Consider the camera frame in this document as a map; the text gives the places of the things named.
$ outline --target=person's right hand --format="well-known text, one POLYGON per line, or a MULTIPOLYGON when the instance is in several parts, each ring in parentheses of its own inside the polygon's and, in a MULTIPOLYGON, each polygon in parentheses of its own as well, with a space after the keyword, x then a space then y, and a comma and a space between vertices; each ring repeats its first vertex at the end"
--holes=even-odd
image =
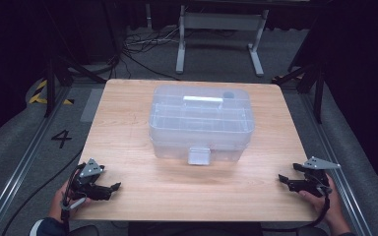
MULTIPOLYGON (((339 192, 337 191, 337 187, 334 184, 333 179, 329 175, 327 175, 327 178, 328 178, 330 187, 333 189, 333 192, 329 195, 330 208, 325 214, 324 219, 327 222, 328 226, 330 227, 331 235, 337 236, 342 233, 351 232, 343 216, 342 203, 339 196, 339 192)), ((302 198, 306 202, 313 205, 318 214, 321 213, 324 207, 325 197, 318 198, 306 191, 299 191, 299 195, 302 196, 302 198)))

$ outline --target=yellow and black hazard tape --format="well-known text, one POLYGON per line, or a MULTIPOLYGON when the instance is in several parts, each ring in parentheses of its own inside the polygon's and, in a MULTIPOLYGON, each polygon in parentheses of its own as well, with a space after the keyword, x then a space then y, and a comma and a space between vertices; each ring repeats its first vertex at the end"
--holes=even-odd
MULTIPOLYGON (((36 88, 35 92, 33 93, 32 97, 30 98, 30 103, 47 103, 46 98, 40 98, 39 95, 41 94, 44 87, 47 85, 47 80, 42 79, 41 83, 39 83, 38 87, 36 88)), ((63 104, 65 105, 73 105, 75 103, 75 99, 65 99, 63 104)))

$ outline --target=gray floor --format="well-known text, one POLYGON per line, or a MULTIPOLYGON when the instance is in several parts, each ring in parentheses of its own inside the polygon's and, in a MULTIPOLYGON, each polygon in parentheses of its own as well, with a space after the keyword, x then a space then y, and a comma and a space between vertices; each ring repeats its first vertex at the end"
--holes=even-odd
MULTIPOLYGON (((170 75, 184 81, 268 84, 272 77, 287 73, 287 67, 306 34, 306 30, 264 32, 259 46, 259 57, 265 71, 263 78, 254 75, 246 50, 254 33, 236 32, 232 36, 223 37, 204 31, 194 32, 186 40, 183 75, 174 73, 177 43, 171 41, 148 52, 133 54, 135 60, 163 75, 150 72, 122 56, 123 61, 116 68, 115 78, 172 80, 165 77, 170 75)), ((31 90, 26 94, 26 102, 39 82, 40 78, 37 78, 37 83, 31 85, 31 90)), ((283 87, 292 86, 294 82, 283 87)), ((0 206, 0 235, 9 218, 29 195, 65 166, 85 144, 102 89, 103 85, 78 78, 71 88, 58 89, 60 99, 75 99, 73 105, 59 105, 50 119, 43 119, 45 105, 28 104, 26 110, 0 129, 0 197, 2 193, 10 193, 12 196, 5 201, 1 199, 0 202, 4 204, 0 206), (51 138, 63 130, 69 131, 72 140, 60 148, 60 142, 52 141, 51 138), (37 131, 43 131, 42 136, 37 135, 37 131), (19 171, 17 166, 26 166, 26 174, 18 179, 19 184, 11 185, 13 191, 8 192, 5 187, 8 183, 14 183, 11 177, 14 176, 14 171, 19 171)), ((338 180, 345 201, 345 215, 350 225, 360 235, 377 236, 378 177, 329 89, 324 90, 322 125, 317 125, 309 113, 312 92, 297 94, 294 89, 283 88, 283 95, 308 157, 314 155, 342 165, 342 171, 332 175, 338 180)), ((54 191, 68 178, 76 164, 77 159, 29 200, 15 217, 6 235, 27 235, 34 222, 46 216, 54 191)), ((101 235, 127 234, 127 222, 73 221, 72 228, 86 224, 95 224, 101 235)), ((265 227, 294 227, 302 224, 303 222, 263 222, 265 227)))

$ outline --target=light wood tabletop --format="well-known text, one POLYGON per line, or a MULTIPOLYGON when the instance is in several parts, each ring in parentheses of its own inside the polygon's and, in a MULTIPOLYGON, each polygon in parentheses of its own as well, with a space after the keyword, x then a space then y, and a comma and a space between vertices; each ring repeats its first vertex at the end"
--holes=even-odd
POLYGON ((307 160, 281 89, 275 85, 110 80, 80 162, 105 166, 96 181, 122 182, 110 201, 93 201, 77 219, 172 221, 311 221, 312 207, 278 174, 303 179, 292 164, 307 160), (159 85, 244 89, 255 130, 238 162, 209 166, 156 158, 149 137, 153 93, 159 85))

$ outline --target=translucent plastic container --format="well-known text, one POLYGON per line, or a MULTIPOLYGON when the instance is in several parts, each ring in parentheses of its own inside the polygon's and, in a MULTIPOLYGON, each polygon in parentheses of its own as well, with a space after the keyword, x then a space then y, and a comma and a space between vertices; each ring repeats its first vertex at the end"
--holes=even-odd
POLYGON ((189 164, 238 161, 250 143, 250 97, 235 88, 159 86, 150 114, 150 137, 160 158, 189 164))

